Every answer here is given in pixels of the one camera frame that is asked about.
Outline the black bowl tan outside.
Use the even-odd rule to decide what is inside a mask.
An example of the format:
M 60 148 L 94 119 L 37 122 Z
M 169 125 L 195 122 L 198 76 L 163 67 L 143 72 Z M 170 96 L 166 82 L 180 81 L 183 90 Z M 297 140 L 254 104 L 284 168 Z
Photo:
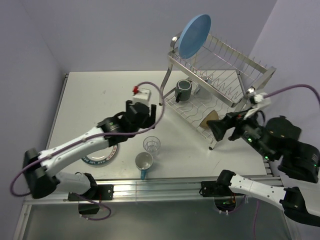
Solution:
M 215 121 L 215 120 L 219 120 L 219 115 L 215 110 L 212 110 L 203 120 L 202 122 L 199 124 L 199 126 L 202 129 L 209 129 L 209 126 L 207 124 L 208 121 Z

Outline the black mug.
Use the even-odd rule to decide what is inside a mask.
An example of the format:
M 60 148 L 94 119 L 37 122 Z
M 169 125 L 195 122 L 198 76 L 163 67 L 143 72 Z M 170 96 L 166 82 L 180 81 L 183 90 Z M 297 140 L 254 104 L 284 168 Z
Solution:
M 176 83 L 175 87 L 175 102 L 188 101 L 192 92 L 192 84 L 189 80 L 181 79 Z

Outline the grey blue plastic cup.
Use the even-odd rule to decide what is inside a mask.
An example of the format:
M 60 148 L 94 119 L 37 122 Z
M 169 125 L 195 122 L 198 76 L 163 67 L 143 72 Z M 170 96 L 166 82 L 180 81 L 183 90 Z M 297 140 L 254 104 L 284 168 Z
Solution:
M 203 76 L 201 79 L 204 80 L 204 81 L 205 81 L 206 83 L 208 83 L 209 85 L 212 84 L 212 80 L 211 80 L 210 78 L 206 77 L 206 76 Z M 196 89 L 195 89 L 194 92 L 193 92 L 193 95 L 194 95 L 195 97 L 197 97 L 197 96 L 205 97 L 205 96 L 207 96 L 207 95 L 209 95 L 209 94 L 210 94 L 210 92 L 207 91 L 207 90 L 206 90 L 204 87 L 202 87 L 200 84 L 197 85 Z

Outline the stainless steel dish rack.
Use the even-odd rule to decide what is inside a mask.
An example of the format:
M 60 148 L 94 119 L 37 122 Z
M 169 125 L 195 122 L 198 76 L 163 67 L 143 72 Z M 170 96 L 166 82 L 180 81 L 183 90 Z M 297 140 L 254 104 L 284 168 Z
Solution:
M 164 99 L 159 100 L 159 105 L 172 108 L 208 140 L 208 148 L 213 150 L 217 141 L 210 130 L 200 127 L 202 120 L 212 110 L 222 119 L 226 113 L 249 108 L 249 94 L 263 90 L 276 68 L 261 65 L 211 34 L 194 56 L 183 59 L 178 51 L 180 36 L 181 33 L 177 33 L 170 41 L 168 69 L 160 85 Z M 189 100 L 181 103 L 174 99 L 177 81 L 168 84 L 174 68 L 184 74 L 182 79 L 192 84 Z M 206 83 L 202 77 L 210 78 L 212 84 Z M 205 88 L 209 95 L 194 96 L 197 85 Z

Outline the blue plastic plate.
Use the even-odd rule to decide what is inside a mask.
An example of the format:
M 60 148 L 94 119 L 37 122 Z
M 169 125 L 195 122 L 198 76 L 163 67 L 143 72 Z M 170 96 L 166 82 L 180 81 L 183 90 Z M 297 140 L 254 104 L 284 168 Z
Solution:
M 188 22 L 178 40 L 178 52 L 182 59 L 189 59 L 199 51 L 207 40 L 211 23 L 208 14 L 199 14 Z

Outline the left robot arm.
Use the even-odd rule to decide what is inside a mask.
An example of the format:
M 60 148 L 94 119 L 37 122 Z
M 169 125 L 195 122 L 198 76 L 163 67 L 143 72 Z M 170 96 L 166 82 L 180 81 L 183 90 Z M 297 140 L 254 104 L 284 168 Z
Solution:
M 153 129 L 157 106 L 126 101 L 125 111 L 107 117 L 85 134 L 55 148 L 38 152 L 35 148 L 24 154 L 23 173 L 34 199 L 53 192 L 78 194 L 91 200 L 98 193 L 98 184 L 90 173 L 67 173 L 72 163 L 97 151 L 126 142 L 138 131 Z

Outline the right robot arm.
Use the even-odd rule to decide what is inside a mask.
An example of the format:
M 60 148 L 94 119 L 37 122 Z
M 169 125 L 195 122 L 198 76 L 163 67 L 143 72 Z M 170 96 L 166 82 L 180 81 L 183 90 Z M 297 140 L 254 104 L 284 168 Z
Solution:
M 234 129 L 229 141 L 243 139 L 267 161 L 280 161 L 277 169 L 306 186 L 276 187 L 245 178 L 231 170 L 222 170 L 211 191 L 219 195 L 230 193 L 247 195 L 269 203 L 291 220 L 319 227 L 320 151 L 299 141 L 301 128 L 285 116 L 278 116 L 259 125 L 257 118 L 245 118 L 245 112 L 227 113 L 223 119 L 209 120 L 207 126 L 217 141 L 227 130 Z

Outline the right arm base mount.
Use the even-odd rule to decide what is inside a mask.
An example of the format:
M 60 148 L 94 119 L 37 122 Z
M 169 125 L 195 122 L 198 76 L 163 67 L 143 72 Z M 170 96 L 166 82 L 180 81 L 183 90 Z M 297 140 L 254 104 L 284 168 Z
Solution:
M 247 203 L 247 196 L 241 193 L 233 193 L 227 186 L 217 184 L 214 181 L 202 181 L 199 194 L 203 198 L 213 198 L 214 207 L 221 215 L 229 215 L 236 212 Z

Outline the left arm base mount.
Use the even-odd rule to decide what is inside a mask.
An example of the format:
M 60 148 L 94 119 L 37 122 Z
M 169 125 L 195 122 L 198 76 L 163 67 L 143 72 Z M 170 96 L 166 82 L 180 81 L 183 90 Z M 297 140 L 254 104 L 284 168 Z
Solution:
M 93 218 L 99 211 L 107 211 L 107 216 L 111 215 L 111 209 L 103 201 L 111 201 L 114 194 L 113 184 L 99 184 L 92 196 L 79 197 L 75 193 L 69 193 L 68 202 L 78 202 L 78 212 L 81 216 Z

